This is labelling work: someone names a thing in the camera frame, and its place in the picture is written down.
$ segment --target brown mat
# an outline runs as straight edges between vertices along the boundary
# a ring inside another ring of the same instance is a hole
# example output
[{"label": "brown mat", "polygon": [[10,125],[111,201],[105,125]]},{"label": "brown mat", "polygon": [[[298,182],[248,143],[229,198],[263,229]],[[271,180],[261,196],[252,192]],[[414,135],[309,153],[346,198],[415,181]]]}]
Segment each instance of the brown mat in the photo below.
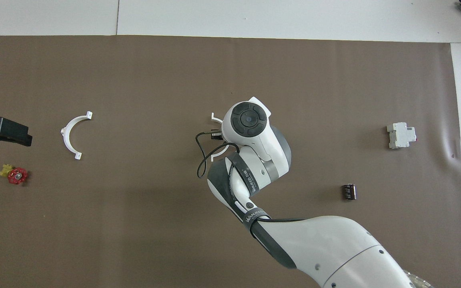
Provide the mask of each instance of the brown mat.
[{"label": "brown mat", "polygon": [[[0,36],[1,287],[308,287],[276,263],[195,176],[194,135],[256,96],[293,151],[254,197],[275,218],[340,215],[400,266],[461,287],[461,152],[449,44]],[[75,160],[60,129],[78,124]],[[388,149],[386,125],[418,142]],[[205,139],[209,149],[218,142]],[[344,202],[340,186],[357,185]]]}]

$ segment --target yellow plastic piece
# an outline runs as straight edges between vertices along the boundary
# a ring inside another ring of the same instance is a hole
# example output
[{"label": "yellow plastic piece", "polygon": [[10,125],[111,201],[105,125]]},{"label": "yellow plastic piece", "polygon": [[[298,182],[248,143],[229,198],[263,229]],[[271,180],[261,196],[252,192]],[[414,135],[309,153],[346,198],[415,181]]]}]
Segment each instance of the yellow plastic piece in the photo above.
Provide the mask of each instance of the yellow plastic piece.
[{"label": "yellow plastic piece", "polygon": [[2,177],[8,177],[8,173],[15,169],[14,166],[11,166],[10,164],[3,164],[3,170],[0,172],[0,176]]}]

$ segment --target white curved bracket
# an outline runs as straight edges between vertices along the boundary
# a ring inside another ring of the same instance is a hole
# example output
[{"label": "white curved bracket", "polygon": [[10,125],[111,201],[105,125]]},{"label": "white curved bracket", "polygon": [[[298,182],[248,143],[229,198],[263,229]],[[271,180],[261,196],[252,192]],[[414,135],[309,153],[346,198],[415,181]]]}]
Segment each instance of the white curved bracket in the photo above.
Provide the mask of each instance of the white curved bracket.
[{"label": "white curved bracket", "polygon": [[78,117],[74,118],[73,120],[70,120],[70,122],[67,124],[67,126],[63,127],[62,131],[60,131],[60,133],[62,133],[62,135],[64,135],[65,146],[67,147],[67,149],[69,149],[70,152],[75,153],[74,158],[78,159],[78,160],[81,159],[81,154],[82,153],[77,152],[77,150],[74,149],[72,147],[72,145],[70,144],[70,132],[72,130],[72,127],[75,126],[75,124],[77,124],[78,122],[83,121],[83,120],[92,120],[92,113],[90,111],[87,111],[86,116],[78,116]]},{"label": "white curved bracket", "polygon": [[[214,116],[214,113],[211,113],[211,121],[214,121],[214,122],[218,122],[220,124],[223,123],[223,120],[219,119],[219,118],[216,118]],[[225,148],[223,148],[222,151],[220,151],[219,153],[216,153],[216,154],[213,154],[211,155],[211,162],[214,160],[215,157],[218,157],[219,155],[222,155],[223,153],[225,153],[225,151],[227,151],[227,149],[229,148],[229,145],[225,146]]]}]

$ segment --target white robotic arm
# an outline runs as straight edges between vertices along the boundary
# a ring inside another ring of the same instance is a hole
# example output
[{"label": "white robotic arm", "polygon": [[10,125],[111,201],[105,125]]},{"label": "white robotic arm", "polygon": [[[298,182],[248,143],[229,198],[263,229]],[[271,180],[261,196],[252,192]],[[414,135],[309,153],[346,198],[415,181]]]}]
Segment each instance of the white robotic arm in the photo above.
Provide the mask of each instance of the white robotic arm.
[{"label": "white robotic arm", "polygon": [[414,288],[389,253],[355,221],[337,216],[274,220],[250,200],[291,166],[291,149],[270,125],[270,115],[255,97],[226,113],[222,136],[243,147],[212,164],[207,183],[216,198],[274,259],[308,274],[322,288]]}]

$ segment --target red knob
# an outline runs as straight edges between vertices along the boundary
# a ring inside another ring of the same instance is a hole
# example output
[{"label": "red knob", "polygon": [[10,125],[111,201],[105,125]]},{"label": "red knob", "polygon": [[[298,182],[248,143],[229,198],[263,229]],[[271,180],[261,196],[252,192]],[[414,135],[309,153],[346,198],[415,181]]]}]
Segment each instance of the red knob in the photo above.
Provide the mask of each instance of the red knob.
[{"label": "red knob", "polygon": [[20,182],[24,182],[27,177],[28,172],[23,168],[17,167],[8,173],[8,182],[11,184],[19,184]]}]

